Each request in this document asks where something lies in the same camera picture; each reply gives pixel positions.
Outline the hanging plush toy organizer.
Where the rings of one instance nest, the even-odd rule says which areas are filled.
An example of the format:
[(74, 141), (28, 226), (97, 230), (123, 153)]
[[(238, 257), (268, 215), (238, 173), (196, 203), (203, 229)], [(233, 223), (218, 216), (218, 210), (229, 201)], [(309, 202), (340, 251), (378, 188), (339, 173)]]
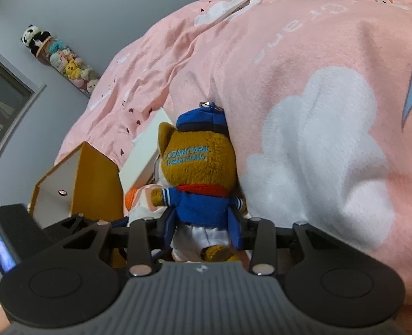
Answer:
[(87, 97), (91, 95), (100, 75), (60, 39), (47, 30), (29, 25), (21, 41), (38, 61), (53, 67)]

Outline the brown bear plush blue outfit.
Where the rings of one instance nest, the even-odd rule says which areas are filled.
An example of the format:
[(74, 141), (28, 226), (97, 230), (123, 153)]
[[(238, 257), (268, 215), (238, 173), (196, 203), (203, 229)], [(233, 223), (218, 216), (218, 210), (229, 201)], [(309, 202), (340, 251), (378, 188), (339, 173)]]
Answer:
[(236, 155), (223, 109), (202, 102), (175, 124), (161, 123), (157, 145), (164, 186), (152, 191), (151, 200), (173, 213), (174, 260), (241, 260), (234, 212), (245, 211), (246, 202), (237, 194)]

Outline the orange and red crochet fruit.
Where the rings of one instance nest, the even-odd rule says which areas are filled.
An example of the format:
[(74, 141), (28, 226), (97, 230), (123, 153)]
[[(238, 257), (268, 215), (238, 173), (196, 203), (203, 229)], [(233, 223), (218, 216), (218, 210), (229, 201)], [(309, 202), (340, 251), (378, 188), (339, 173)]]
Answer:
[(135, 199), (137, 191), (138, 190), (136, 188), (131, 188), (124, 195), (124, 206), (127, 212), (129, 212), (133, 208), (133, 203), (134, 203), (134, 199)]

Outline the pink cloud print duvet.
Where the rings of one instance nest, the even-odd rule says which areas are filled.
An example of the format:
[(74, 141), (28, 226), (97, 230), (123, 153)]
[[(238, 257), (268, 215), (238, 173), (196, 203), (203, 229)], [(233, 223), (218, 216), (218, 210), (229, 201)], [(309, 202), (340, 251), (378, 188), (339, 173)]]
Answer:
[(199, 0), (114, 57), (59, 158), (123, 165), (153, 110), (226, 113), (253, 216), (391, 266), (412, 334), (412, 0)]

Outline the orange rimmed white storage box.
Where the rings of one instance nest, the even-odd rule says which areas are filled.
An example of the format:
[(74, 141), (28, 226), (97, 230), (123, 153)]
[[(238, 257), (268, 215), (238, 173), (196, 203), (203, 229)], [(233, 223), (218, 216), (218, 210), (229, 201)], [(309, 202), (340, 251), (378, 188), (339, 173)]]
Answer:
[(44, 228), (71, 216), (113, 222), (123, 218), (117, 165), (83, 142), (36, 184), (29, 213)]

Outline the long white cardboard box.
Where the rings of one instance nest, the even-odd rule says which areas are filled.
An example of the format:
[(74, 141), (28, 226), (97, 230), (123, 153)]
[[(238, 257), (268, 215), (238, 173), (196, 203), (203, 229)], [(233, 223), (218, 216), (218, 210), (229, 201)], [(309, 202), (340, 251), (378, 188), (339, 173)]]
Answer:
[(131, 189), (141, 188), (150, 182), (159, 155), (157, 144), (159, 125), (161, 123), (173, 125), (175, 122), (176, 115), (173, 111), (160, 108), (151, 114), (149, 124), (133, 141), (133, 149), (119, 171), (124, 194)]

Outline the grey framed window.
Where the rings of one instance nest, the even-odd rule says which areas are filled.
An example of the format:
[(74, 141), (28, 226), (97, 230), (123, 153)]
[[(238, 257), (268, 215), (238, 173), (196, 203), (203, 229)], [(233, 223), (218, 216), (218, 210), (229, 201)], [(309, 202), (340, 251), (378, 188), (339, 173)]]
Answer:
[(35, 83), (0, 53), (0, 159), (46, 84)]

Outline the white cat plush striped cup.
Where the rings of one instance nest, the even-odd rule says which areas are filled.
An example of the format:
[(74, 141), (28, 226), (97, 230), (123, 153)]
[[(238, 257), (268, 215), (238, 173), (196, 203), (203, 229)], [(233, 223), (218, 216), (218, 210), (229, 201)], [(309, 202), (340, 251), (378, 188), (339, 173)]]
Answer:
[[(130, 185), (124, 191), (124, 195), (131, 188), (134, 187)], [(166, 207), (156, 207), (151, 200), (152, 190), (160, 188), (165, 188), (165, 186), (162, 184), (157, 170), (155, 170), (145, 185), (136, 188), (138, 191), (134, 199), (133, 208), (127, 212), (124, 207), (128, 217), (128, 225), (138, 219), (158, 219), (161, 217)]]

